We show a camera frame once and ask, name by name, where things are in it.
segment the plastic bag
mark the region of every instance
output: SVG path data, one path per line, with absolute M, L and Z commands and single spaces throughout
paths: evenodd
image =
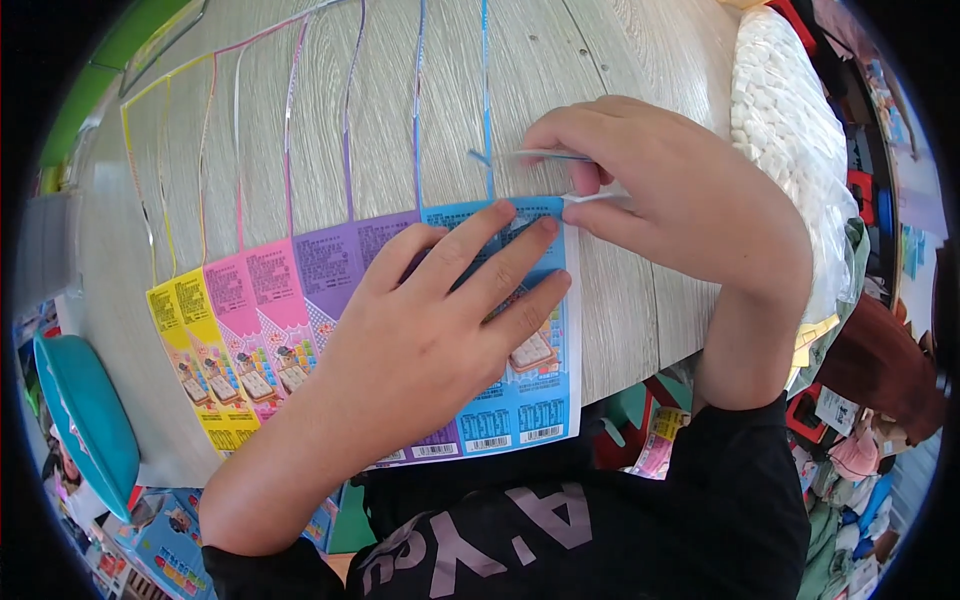
M 777 182 L 804 218 L 813 286 L 804 323 L 853 301 L 844 225 L 857 215 L 847 190 L 847 140 L 800 38 L 772 9 L 744 12 L 736 37 L 731 139 Z

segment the wooden table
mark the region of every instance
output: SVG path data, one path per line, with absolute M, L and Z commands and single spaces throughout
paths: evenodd
M 304 4 L 211 2 L 203 20 L 125 100 L 171 69 L 250 37 Z M 367 4 L 348 118 L 361 218 L 414 208 L 410 148 L 420 21 L 419 0 Z M 478 0 L 427 2 L 420 78 L 425 206 L 485 196 L 479 164 L 466 156 L 484 142 L 479 6 Z M 295 233 L 345 220 L 343 101 L 360 9 L 358 0 L 348 0 L 317 11 L 305 32 L 291 115 Z M 526 127 L 551 108 L 605 93 L 674 109 L 729 137 L 737 17 L 715 0 L 491 2 L 493 153 L 516 148 Z M 151 237 L 159 280 L 173 273 L 161 191 L 178 274 L 199 267 L 204 255 L 199 185 L 206 260 L 238 251 L 238 164 L 247 247 L 287 234 L 281 201 L 283 106 L 299 32 L 300 25 L 266 36 L 244 51 L 242 60 L 239 51 L 221 55 L 212 100 L 214 65 L 202 60 L 171 78 L 169 88 L 158 85 L 129 106 L 143 206 L 128 163 L 122 101 L 105 100 L 102 124 L 80 161 L 84 298 L 71 309 L 74 331 L 95 347 L 124 404 L 142 455 L 141 484 L 202 487 L 220 465 L 166 360 L 144 298 L 153 285 Z M 236 135 L 234 89 L 240 92 Z M 504 168 L 495 176 L 499 196 L 569 189 L 559 171 L 531 178 Z M 581 270 L 584 403 L 625 389 L 703 346 L 716 286 L 588 235 L 581 241 Z

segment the yellow label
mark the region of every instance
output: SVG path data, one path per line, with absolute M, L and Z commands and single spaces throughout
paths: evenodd
M 192 282 L 195 278 L 201 285 L 199 300 Z M 213 320 L 201 270 L 176 277 L 148 291 L 147 304 L 167 358 L 197 419 L 213 447 L 221 452 L 221 456 L 227 456 L 225 453 L 235 451 L 260 426 L 260 422 L 231 383 L 235 380 L 231 377 L 232 366 L 226 360 L 227 353 Z M 205 322 L 213 323 L 215 338 L 210 335 L 209 327 L 204 328 Z M 221 364 L 221 357 L 227 364 Z

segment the black t-shirt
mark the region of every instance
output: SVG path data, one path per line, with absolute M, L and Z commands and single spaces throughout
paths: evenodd
M 474 492 L 358 552 L 347 585 L 305 539 L 271 557 L 204 548 L 236 598 L 796 598 L 809 523 L 784 400 L 703 409 L 665 481 L 619 472 Z

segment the person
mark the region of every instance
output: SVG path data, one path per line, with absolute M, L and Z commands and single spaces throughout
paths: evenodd
M 722 286 L 665 481 L 591 469 L 566 451 L 576 439 L 379 469 L 366 494 L 380 542 L 353 557 L 346 585 L 298 539 L 341 483 L 497 380 L 563 298 L 570 277 L 558 271 L 482 323 L 557 236 L 550 218 L 450 292 L 513 220 L 497 201 L 452 231 L 417 224 L 390 240 L 316 370 L 214 473 L 200 523 L 221 600 L 796 597 L 809 524 L 782 390 L 812 280 L 797 210 L 728 142 L 638 100 L 554 109 L 523 147 L 583 153 L 595 164 L 570 165 L 581 195 L 617 180 L 632 198 L 572 204 L 565 222 Z

